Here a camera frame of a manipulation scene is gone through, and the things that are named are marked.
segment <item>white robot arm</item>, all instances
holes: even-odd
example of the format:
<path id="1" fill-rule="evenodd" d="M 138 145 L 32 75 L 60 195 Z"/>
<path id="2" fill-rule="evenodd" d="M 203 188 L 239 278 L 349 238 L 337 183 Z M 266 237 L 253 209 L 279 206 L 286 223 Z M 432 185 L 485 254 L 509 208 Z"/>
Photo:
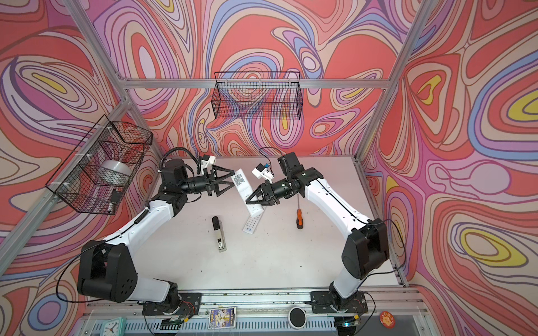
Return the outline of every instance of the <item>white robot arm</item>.
<path id="1" fill-rule="evenodd" d="M 387 228 L 380 219 L 371 220 L 338 195 L 314 168 L 304 169 L 295 153 L 278 158 L 286 178 L 266 180 L 247 199 L 246 204 L 274 205 L 279 198 L 300 194 L 317 205 L 340 230 L 346 243 L 342 252 L 344 268 L 329 286 L 336 311 L 356 294 L 368 273 L 388 258 Z"/>
<path id="2" fill-rule="evenodd" d="M 181 159 L 169 160 L 164 166 L 164 159 L 174 150 L 186 151 L 177 147 L 163 157 L 159 164 L 162 183 L 148 207 L 103 240 L 91 240 L 82 247 L 77 280 L 80 294 L 114 302 L 157 302 L 161 303 L 158 310 L 163 314 L 170 314 L 178 309 L 181 298 L 177 285 L 138 276 L 131 255 L 162 224 L 181 211 L 187 202 L 187 194 L 207 191 L 209 196 L 214 192 L 218 197 L 233 186 L 231 181 L 225 179 L 231 177 L 234 171 L 215 166 L 214 156 L 195 160 L 198 168 L 203 169 L 203 175 L 200 176 L 194 176 L 192 168 Z M 212 169 L 208 171 L 207 167 L 210 165 Z M 218 176 L 219 171 L 226 174 Z"/>

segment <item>swirly patterned wall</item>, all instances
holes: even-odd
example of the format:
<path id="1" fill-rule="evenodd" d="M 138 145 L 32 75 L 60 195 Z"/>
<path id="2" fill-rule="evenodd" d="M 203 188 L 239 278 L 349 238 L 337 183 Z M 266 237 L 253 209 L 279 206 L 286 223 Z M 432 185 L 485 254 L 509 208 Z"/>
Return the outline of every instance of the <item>swirly patterned wall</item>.
<path id="1" fill-rule="evenodd" d="M 61 1 L 0 2 L 0 235 L 38 199 L 57 166 L 95 121 L 118 103 L 103 70 Z M 115 216 L 79 214 L 59 203 L 0 277 L 0 335 L 67 335 L 83 304 L 56 298 L 66 262 L 89 239 L 138 212 L 156 175 L 149 152 Z M 62 278 L 76 292 L 74 263 Z"/>
<path id="2" fill-rule="evenodd" d="M 302 78 L 388 78 L 418 4 L 412 1 L 100 2 L 88 16 L 127 78 L 212 78 L 215 71 L 298 70 Z M 304 90 L 303 118 L 214 120 L 211 90 L 131 95 L 163 150 L 351 155 L 380 90 Z"/>
<path id="3" fill-rule="evenodd" d="M 215 119 L 209 89 L 133 89 L 131 96 L 163 151 L 176 146 L 214 155 L 259 155 L 273 146 L 297 155 L 356 152 L 380 89 L 322 89 L 301 120 Z"/>
<path id="4" fill-rule="evenodd" d="M 537 83 L 538 3 L 440 1 L 361 158 L 442 335 L 538 333 Z"/>

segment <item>black wire basket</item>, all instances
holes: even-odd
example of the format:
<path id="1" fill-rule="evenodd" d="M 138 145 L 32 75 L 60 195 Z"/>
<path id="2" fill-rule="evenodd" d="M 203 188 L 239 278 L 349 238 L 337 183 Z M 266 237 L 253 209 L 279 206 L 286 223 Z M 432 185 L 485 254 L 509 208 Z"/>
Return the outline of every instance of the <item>black wire basket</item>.
<path id="1" fill-rule="evenodd" d="M 67 177 L 51 182 L 71 155 L 46 184 L 76 212 L 114 215 L 153 142 L 153 134 L 144 128 L 107 121 L 104 127 L 98 127 L 102 130 L 90 149 L 76 154 L 82 158 Z"/>
<path id="2" fill-rule="evenodd" d="M 299 120 L 303 97 L 299 72 L 215 72 L 215 119 Z"/>

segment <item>round speaker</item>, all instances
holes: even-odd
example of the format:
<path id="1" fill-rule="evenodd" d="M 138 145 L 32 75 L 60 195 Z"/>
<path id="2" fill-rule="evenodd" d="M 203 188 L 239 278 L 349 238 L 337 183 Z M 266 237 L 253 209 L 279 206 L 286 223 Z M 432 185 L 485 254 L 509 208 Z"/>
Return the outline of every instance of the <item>round speaker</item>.
<path id="1" fill-rule="evenodd" d="M 104 161 L 97 174 L 99 178 L 112 185 L 125 185 L 131 177 L 132 169 L 126 164 L 116 160 Z"/>
<path id="2" fill-rule="evenodd" d="M 293 329 L 301 329 L 306 325 L 306 312 L 300 307 L 293 307 L 288 313 L 288 323 Z"/>

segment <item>clock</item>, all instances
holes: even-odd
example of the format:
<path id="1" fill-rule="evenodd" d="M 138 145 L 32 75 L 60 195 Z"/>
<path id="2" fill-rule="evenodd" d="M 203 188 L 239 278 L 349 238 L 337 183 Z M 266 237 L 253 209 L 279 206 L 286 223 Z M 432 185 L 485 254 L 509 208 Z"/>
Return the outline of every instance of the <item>clock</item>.
<path id="1" fill-rule="evenodd" d="M 127 320 L 124 317 L 108 320 L 103 325 L 101 336 L 123 336 Z"/>

